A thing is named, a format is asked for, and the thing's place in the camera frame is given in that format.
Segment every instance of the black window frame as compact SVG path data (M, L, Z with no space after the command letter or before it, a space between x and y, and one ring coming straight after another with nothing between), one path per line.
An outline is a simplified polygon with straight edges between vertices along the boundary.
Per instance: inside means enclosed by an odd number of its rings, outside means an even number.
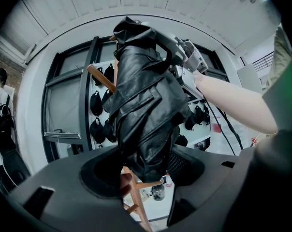
M99 37L94 37L92 41L88 41L72 47L64 52L57 53L53 59L51 67L46 77L46 82L44 86L43 96L42 96L42 107L41 107L41 130L42 130L42 140L44 145L44 151L47 158L47 162L52 162L59 159L59 154L57 151L56 143L71 144L72 149L81 149L80 151L92 150L90 132L89 132L89 120L88 120L88 96L89 96L89 83L90 74L87 72L87 66L92 64L92 62L98 62L98 52L100 48ZM65 58L85 51L88 49L88 54L83 67L77 68L76 70L68 71L64 74L59 75L61 67ZM47 109L47 94L49 88L55 84L59 84L68 81L72 78L80 78L80 93L79 93L79 128L80 137L65 138L65 137L50 137L45 136L47 131L47 121L46 121L46 109Z
M226 82L230 82L228 75L225 72L225 69L224 69L218 55L216 54L216 52L208 50L205 47L202 47L198 44L195 44L195 43L193 43L193 44L200 51L200 53L204 53L204 54L209 56L209 59L212 61L212 64L215 67L214 69L208 68L205 72L203 72L203 74L206 76L212 76L212 73L214 73L214 74L222 76L222 78L224 78Z
M99 38L99 50L98 50L98 59L96 63L100 63L101 62L101 54L102 54L102 46L103 44L114 44L115 45L115 50L116 50L116 41L110 41L111 36L107 36L107 37L101 37Z

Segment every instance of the hand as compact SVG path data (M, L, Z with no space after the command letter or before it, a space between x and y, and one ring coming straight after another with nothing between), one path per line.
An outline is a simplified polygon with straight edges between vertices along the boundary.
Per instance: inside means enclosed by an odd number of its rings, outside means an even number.
M194 78L194 84L197 88L199 88L200 83L202 81L202 79L204 78L204 75L201 74L198 70L196 70L195 72L193 72L193 78Z
M120 175L120 192L122 196L126 196L131 191L130 182L132 180L131 174L121 174Z

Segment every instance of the person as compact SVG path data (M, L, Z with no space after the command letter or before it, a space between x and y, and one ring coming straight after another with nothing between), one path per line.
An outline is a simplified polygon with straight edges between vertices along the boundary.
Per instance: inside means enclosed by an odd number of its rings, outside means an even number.
M7 92L4 91L4 85L7 80L7 72L5 69L0 68L0 105L3 105L6 103L8 99L8 94ZM9 100L9 109L11 110L11 114L13 115L13 101L12 99ZM5 168L3 166L3 158L2 155L0 154L0 181L3 183L5 188L10 191L11 189L14 188L13 183L9 179L9 176L6 174Z
M284 72L292 57L292 47L280 24L275 32L274 56L267 88ZM194 72L194 83L205 98L245 126L265 134L277 132L276 122L262 94Z

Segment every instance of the wooden stand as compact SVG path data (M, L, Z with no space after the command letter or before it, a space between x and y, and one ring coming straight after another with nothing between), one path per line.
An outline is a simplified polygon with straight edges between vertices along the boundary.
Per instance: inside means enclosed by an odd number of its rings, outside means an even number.
M92 74L98 81L100 81L104 86L106 86L112 93L115 93L116 87L113 83L111 83L101 72L99 72L93 65L88 65L87 71ZM157 181L154 183L137 183L137 177L136 175L128 168L128 167L123 167L123 170L127 174L132 175L132 181L130 182L131 185L131 191L130 194L132 196L133 200L133 205L128 206L124 204L124 208L127 210L127 212L130 214L132 212L136 213L141 221L142 221L142 227L147 231L147 232L152 232L152 229L150 227L143 202L141 199L140 191L139 189L141 188L148 188L152 186L157 186L162 184L161 181Z

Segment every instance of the backpack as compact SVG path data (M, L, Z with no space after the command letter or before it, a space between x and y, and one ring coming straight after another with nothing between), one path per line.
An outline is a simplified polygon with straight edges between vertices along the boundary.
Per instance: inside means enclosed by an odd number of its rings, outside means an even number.
M16 145L11 138L11 128L14 127L11 110L9 109L10 96L7 96L6 103L0 105L0 153L5 153L16 149Z

